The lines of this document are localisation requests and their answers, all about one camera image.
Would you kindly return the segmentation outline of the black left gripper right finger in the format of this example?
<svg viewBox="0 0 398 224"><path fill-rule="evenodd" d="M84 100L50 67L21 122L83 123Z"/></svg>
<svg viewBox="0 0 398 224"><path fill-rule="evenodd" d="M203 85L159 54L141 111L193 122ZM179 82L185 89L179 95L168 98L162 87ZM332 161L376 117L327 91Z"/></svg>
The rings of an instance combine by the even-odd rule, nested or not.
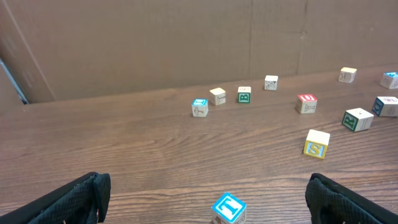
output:
<svg viewBox="0 0 398 224"><path fill-rule="evenodd" d="M345 186L313 173L305 200L313 224L397 224L397 215Z"/></svg>

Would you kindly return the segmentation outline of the blue T block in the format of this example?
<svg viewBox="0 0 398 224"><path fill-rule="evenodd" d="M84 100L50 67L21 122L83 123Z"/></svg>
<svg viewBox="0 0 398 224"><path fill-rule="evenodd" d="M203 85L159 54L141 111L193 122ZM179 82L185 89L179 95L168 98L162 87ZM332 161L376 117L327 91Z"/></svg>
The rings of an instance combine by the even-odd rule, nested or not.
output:
<svg viewBox="0 0 398 224"><path fill-rule="evenodd" d="M211 207L214 224L245 224L247 205L229 192L225 192Z"/></svg>

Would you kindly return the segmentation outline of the plain wood block S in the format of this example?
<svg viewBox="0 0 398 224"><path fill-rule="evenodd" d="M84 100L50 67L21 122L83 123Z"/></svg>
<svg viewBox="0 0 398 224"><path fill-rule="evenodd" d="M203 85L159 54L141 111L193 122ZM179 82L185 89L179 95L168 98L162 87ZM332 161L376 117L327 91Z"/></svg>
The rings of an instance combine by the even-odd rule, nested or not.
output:
<svg viewBox="0 0 398 224"><path fill-rule="evenodd" d="M307 134L303 153L308 156L324 159L330 136L330 133L310 129Z"/></svg>

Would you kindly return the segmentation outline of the yellow top block far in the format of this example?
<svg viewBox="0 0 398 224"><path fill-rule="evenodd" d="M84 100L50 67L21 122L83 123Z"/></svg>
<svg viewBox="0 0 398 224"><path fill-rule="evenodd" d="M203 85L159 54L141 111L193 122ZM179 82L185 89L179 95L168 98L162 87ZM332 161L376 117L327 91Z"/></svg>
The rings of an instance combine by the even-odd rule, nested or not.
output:
<svg viewBox="0 0 398 224"><path fill-rule="evenodd" d="M338 81L344 83L352 83L355 79L356 72L357 72L356 68L343 67L340 70Z"/></svg>

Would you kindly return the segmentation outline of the wood block green J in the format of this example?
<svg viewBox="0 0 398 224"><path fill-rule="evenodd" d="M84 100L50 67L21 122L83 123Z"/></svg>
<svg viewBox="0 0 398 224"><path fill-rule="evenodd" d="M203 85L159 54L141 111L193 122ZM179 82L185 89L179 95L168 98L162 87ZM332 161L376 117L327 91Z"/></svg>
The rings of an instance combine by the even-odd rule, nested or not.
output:
<svg viewBox="0 0 398 224"><path fill-rule="evenodd" d="M278 86L278 79L279 79L278 76L266 75L266 77L264 79L264 89L275 91Z"/></svg>

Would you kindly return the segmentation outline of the red U block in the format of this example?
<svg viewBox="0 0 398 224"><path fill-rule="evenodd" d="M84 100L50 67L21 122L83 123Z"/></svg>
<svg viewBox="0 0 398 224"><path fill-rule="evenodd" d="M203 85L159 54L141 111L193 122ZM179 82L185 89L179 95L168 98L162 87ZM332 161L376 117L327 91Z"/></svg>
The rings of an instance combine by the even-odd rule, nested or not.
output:
<svg viewBox="0 0 398 224"><path fill-rule="evenodd" d="M297 95L296 110L300 114L314 113L317 108L317 98L312 94Z"/></svg>

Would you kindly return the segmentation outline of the wood block red side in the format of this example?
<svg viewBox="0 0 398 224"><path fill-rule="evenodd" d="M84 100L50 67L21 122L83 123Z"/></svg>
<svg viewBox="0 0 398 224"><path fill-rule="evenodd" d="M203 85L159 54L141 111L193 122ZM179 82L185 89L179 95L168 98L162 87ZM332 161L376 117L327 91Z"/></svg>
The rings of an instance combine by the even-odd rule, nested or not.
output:
<svg viewBox="0 0 398 224"><path fill-rule="evenodd" d="M394 96L377 96L372 110L378 116L397 117L397 98Z"/></svg>

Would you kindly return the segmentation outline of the yellow block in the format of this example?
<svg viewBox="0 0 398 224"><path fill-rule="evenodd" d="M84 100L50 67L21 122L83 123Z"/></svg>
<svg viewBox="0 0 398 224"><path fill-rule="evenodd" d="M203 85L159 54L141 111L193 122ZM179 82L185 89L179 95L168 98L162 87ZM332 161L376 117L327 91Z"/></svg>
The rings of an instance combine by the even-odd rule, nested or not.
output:
<svg viewBox="0 0 398 224"><path fill-rule="evenodd" d="M356 72L357 72L356 68L343 67L340 70L338 81L344 83L352 83L355 79Z"/></svg>
<svg viewBox="0 0 398 224"><path fill-rule="evenodd" d="M226 103L226 91L222 88L214 88L210 90L210 100L214 105L222 105Z"/></svg>

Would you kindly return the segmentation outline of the yellow top block left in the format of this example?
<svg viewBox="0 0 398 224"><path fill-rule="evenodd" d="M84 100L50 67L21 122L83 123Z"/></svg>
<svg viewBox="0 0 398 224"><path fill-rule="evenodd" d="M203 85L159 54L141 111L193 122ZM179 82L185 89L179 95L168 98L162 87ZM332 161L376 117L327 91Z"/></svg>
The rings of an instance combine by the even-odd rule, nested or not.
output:
<svg viewBox="0 0 398 224"><path fill-rule="evenodd" d="M226 103L226 91L222 88L214 88L210 90L210 100L214 105L222 105Z"/></svg>

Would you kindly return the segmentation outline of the blue top block left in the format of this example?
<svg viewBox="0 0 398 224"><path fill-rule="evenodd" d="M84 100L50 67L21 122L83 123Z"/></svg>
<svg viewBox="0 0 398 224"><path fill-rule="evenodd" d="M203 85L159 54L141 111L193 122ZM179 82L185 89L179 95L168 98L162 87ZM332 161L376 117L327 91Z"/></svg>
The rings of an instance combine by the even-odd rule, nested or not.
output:
<svg viewBox="0 0 398 224"><path fill-rule="evenodd" d="M192 115L194 117L206 117L208 114L208 100L196 98L192 102Z"/></svg>

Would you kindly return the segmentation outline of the green B block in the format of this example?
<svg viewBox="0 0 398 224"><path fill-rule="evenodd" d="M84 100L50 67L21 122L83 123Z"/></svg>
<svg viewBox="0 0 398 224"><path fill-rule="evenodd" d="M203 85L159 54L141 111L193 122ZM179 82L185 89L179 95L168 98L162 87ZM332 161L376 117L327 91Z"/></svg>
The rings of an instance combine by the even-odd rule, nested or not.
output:
<svg viewBox="0 0 398 224"><path fill-rule="evenodd" d="M250 103L251 102L251 87L250 86L239 86L238 87L238 102L239 103Z"/></svg>

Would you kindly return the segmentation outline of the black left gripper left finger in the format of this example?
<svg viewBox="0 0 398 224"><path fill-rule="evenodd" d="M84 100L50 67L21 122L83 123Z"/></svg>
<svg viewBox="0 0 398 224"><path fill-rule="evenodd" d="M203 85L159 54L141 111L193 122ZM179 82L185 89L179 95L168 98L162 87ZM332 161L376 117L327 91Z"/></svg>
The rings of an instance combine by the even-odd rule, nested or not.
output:
<svg viewBox="0 0 398 224"><path fill-rule="evenodd" d="M1 216L2 224L103 223L109 207L109 174L89 172Z"/></svg>

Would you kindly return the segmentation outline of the blue P block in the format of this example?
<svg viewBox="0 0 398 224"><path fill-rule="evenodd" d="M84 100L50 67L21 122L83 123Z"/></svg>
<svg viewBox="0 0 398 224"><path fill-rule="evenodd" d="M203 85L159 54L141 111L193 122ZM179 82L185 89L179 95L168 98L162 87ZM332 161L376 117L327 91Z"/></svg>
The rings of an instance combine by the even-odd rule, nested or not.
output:
<svg viewBox="0 0 398 224"><path fill-rule="evenodd" d="M380 86L387 89L398 89L398 73L397 72L386 72L383 74L380 81Z"/></svg>

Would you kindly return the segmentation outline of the plain wood block R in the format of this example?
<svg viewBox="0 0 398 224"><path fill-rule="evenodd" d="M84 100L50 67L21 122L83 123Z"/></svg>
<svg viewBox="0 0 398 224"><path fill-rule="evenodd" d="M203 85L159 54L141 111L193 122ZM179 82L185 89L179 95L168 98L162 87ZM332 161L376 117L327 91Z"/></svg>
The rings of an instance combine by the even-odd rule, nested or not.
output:
<svg viewBox="0 0 398 224"><path fill-rule="evenodd" d="M352 132L365 131L370 128L373 118L372 113L362 108L355 108L345 111L341 123Z"/></svg>

